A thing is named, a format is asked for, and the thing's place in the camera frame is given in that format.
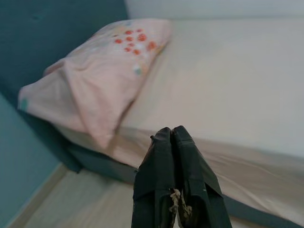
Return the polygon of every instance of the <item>headboard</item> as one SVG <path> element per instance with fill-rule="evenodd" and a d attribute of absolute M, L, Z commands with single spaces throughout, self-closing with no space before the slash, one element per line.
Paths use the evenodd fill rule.
<path fill-rule="evenodd" d="M 127 19 L 124 0 L 2 0 L 0 2 L 0 92 L 17 106 L 19 89 L 41 78 L 104 25 Z M 48 123 L 20 113 L 37 136 L 69 168 L 80 168 L 65 152 L 68 143 Z"/>

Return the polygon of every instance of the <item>bed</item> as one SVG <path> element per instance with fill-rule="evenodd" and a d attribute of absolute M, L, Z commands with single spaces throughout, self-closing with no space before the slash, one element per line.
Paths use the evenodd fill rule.
<path fill-rule="evenodd" d="M 5 6 L 0 15 L 10 26 L 4 29 L 15 33 L 1 37 L 11 46 L 1 42 L 7 58 L 0 89 L 14 106 L 18 90 L 38 80 L 44 68 L 103 25 L 127 18 L 120 0 Z M 302 19 L 174 21 L 172 42 L 106 150 L 89 135 L 55 126 L 66 140 L 50 124 L 21 115 L 71 170 L 86 168 L 130 183 L 149 136 L 183 124 L 218 175 L 232 216 L 268 227 L 300 227 L 303 24 Z M 39 68 L 31 68 L 33 62 Z"/>

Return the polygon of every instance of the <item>white wall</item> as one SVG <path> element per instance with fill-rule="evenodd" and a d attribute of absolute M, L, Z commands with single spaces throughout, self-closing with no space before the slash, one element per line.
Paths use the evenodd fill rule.
<path fill-rule="evenodd" d="M 131 18 L 304 16 L 304 0 L 125 0 Z"/>

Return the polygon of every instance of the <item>teal wall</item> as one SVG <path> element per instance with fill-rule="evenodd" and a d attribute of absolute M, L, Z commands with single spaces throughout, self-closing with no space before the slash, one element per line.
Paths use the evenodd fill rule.
<path fill-rule="evenodd" d="M 1 94 L 0 113 L 0 228 L 3 228 L 59 161 Z"/>

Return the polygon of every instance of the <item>red flower print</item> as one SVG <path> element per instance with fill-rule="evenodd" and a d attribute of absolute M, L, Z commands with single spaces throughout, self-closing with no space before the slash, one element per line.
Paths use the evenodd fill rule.
<path fill-rule="evenodd" d="M 133 41 L 133 37 L 127 37 L 126 40 Z"/>
<path fill-rule="evenodd" d="M 123 42 L 122 39 L 116 39 L 116 40 L 115 40 L 115 43 L 117 43 L 117 44 L 121 44 L 122 42 Z"/>
<path fill-rule="evenodd" d="M 128 31 L 125 32 L 126 35 L 131 35 L 132 33 L 133 33 L 132 30 L 128 30 Z"/>
<path fill-rule="evenodd" d="M 142 41 L 145 41 L 147 39 L 147 36 L 142 33 L 142 34 L 138 35 L 137 39 L 142 42 Z"/>
<path fill-rule="evenodd" d="M 156 48 L 156 43 L 154 42 L 154 41 L 151 41 L 149 44 L 148 44 L 148 46 L 147 46 L 147 50 L 148 51 L 151 51 L 151 50 L 153 50 L 153 49 L 155 49 Z"/>
<path fill-rule="evenodd" d="M 141 51 L 140 51 L 140 50 L 135 49 L 135 50 L 133 51 L 133 53 L 134 53 L 134 54 L 136 54 L 136 55 L 140 55 Z"/>

